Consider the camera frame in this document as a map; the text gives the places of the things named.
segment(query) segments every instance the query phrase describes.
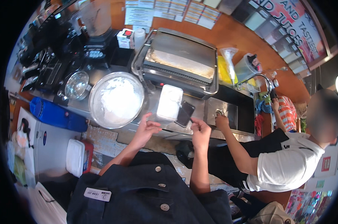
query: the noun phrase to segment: black apron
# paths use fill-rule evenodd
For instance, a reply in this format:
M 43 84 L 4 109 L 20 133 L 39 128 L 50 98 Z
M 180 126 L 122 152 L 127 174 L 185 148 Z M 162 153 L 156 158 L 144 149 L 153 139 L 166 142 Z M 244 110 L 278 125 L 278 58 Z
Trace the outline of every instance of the black apron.
M 288 136 L 283 130 L 278 128 L 260 140 L 240 142 L 240 144 L 251 157 L 256 158 L 259 157 L 260 153 L 282 150 L 281 142 L 288 139 Z M 210 174 L 220 178 L 233 187 L 246 189 L 243 181 L 246 181 L 248 174 L 238 170 L 227 146 L 209 147 L 208 163 Z

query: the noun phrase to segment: white powder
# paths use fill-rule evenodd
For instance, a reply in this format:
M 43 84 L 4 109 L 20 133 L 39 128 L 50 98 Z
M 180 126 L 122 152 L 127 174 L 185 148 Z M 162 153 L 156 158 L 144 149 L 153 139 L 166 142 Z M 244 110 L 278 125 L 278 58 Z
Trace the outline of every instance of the white powder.
M 101 91 L 104 119 L 109 123 L 122 124 L 131 120 L 140 109 L 140 96 L 133 83 L 126 78 L 117 77 L 107 82 Z

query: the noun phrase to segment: yellow container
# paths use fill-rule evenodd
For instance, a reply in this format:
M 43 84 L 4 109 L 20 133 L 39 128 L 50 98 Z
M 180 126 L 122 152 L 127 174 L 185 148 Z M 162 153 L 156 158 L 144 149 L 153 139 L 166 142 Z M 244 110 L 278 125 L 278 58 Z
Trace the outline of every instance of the yellow container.
M 227 72 L 227 65 L 223 56 L 217 56 L 217 65 L 219 70 L 219 83 L 224 86 L 232 86 L 231 79 Z

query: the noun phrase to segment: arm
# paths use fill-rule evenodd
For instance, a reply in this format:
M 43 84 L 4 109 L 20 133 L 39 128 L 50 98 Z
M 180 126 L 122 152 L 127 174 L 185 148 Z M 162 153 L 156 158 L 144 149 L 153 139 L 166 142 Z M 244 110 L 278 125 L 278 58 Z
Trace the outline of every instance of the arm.
M 285 125 L 283 124 L 283 121 L 280 116 L 279 112 L 279 101 L 277 98 L 272 99 L 272 110 L 274 111 L 275 118 L 276 118 L 276 126 L 277 128 L 281 128 L 284 132 L 287 132 Z
M 134 156 L 138 153 L 138 151 L 143 148 L 145 144 L 149 141 L 151 136 L 154 133 L 158 133 L 162 130 L 161 128 L 159 128 L 159 123 L 153 122 L 151 120 L 146 121 L 146 119 L 151 116 L 151 114 L 152 113 L 149 112 L 142 116 L 133 140 L 125 149 L 123 149 L 123 151 L 121 151 L 114 159 L 112 159 L 107 165 L 105 165 L 101 169 L 101 171 L 99 172 L 100 176 L 102 176 L 113 164 L 128 166 L 133 160 Z
M 235 161 L 238 170 L 242 173 L 257 176 L 257 159 L 252 158 L 237 141 L 229 127 L 229 119 L 226 116 L 217 116 L 215 118 L 216 127 L 218 127 L 225 136 L 227 146 Z
M 190 177 L 190 189 L 194 194 L 210 192 L 208 148 L 211 128 L 202 120 L 192 118 L 194 162 Z

